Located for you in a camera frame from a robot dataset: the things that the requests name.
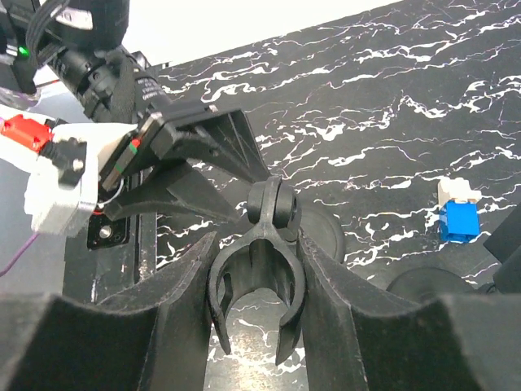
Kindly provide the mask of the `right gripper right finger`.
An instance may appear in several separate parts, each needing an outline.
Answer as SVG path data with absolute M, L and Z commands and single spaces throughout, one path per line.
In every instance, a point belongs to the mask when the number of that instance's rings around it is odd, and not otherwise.
M 305 234 L 298 254 L 307 283 L 302 334 L 309 389 L 367 390 L 356 317 L 392 317 L 415 304 L 348 270 Z

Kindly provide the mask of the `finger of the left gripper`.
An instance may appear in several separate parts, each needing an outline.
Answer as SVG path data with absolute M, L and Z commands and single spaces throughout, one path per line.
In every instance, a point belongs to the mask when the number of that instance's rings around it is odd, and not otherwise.
M 104 208 L 112 221 L 143 213 L 197 214 L 225 222 L 239 219 L 236 209 L 187 162 L 154 169 L 141 185 Z
M 178 121 L 175 152 L 215 166 L 244 182 L 261 182 L 269 170 L 246 114 L 240 110 L 205 112 Z

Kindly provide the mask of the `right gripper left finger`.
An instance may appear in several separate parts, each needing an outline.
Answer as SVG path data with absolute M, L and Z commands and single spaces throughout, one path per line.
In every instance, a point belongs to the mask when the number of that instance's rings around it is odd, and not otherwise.
M 99 303 L 119 313 L 155 310 L 139 390 L 204 387 L 211 331 L 206 283 L 218 253 L 217 234 L 206 234 L 178 261 Z

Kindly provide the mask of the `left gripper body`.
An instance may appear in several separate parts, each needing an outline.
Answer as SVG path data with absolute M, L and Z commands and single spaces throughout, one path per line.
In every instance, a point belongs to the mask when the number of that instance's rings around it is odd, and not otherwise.
M 168 162 L 189 160 L 175 152 L 178 121 L 213 111 L 210 107 L 195 104 L 149 104 L 135 128 L 123 133 L 115 145 L 106 146 L 99 153 L 99 185 L 111 190 L 124 177 L 141 170 L 164 165 Z

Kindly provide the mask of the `round base microphone stand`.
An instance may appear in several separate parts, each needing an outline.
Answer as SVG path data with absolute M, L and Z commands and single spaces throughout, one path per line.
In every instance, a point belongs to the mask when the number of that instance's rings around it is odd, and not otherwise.
M 441 294 L 519 294 L 520 206 L 482 244 L 451 244 L 425 266 L 398 274 L 387 290 L 416 303 Z

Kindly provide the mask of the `orange microphone stand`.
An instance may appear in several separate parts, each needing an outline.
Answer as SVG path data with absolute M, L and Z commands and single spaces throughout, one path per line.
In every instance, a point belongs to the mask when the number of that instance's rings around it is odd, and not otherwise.
M 226 319 L 232 305 L 260 288 L 274 292 L 287 306 L 278 327 L 275 362 L 281 364 L 300 338 L 306 291 L 300 236 L 306 234 L 332 259 L 342 261 L 344 233 L 338 218 L 321 205 L 300 201 L 278 176 L 252 185 L 247 218 L 251 229 L 223 248 L 210 267 L 208 306 L 221 347 L 230 354 Z

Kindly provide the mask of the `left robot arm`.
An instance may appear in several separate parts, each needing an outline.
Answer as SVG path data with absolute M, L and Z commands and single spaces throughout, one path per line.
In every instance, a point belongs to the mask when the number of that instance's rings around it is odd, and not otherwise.
M 34 161 L 26 194 L 33 229 L 75 235 L 89 218 L 234 209 L 191 167 L 201 160 L 247 183 L 269 171 L 246 114 L 176 103 L 121 44 L 126 1 L 4 1 L 1 96 L 32 105 L 36 72 L 49 66 L 83 107 L 86 122 L 4 119 L 2 157 Z

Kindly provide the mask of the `blue white small block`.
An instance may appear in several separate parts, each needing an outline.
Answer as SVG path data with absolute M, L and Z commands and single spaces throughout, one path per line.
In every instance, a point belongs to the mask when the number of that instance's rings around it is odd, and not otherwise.
M 437 185 L 440 239 L 468 243 L 479 233 L 478 203 L 482 192 L 464 178 L 442 177 Z

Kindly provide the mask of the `black marble pattern mat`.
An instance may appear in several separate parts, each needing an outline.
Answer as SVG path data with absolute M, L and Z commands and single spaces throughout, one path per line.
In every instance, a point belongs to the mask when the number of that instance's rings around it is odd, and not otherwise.
M 379 288 L 519 204 L 517 1 L 398 2 L 158 76 L 177 101 L 244 109 L 272 172 L 339 219 L 341 265 Z M 442 177 L 482 192 L 468 243 L 440 239 Z

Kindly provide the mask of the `aluminium frame rail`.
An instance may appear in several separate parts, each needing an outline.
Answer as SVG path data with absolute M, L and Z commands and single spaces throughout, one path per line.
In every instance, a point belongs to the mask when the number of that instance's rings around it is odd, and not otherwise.
M 80 234 L 66 240 L 62 294 L 97 304 L 151 277 L 156 269 L 155 214 L 110 222 L 93 216 Z

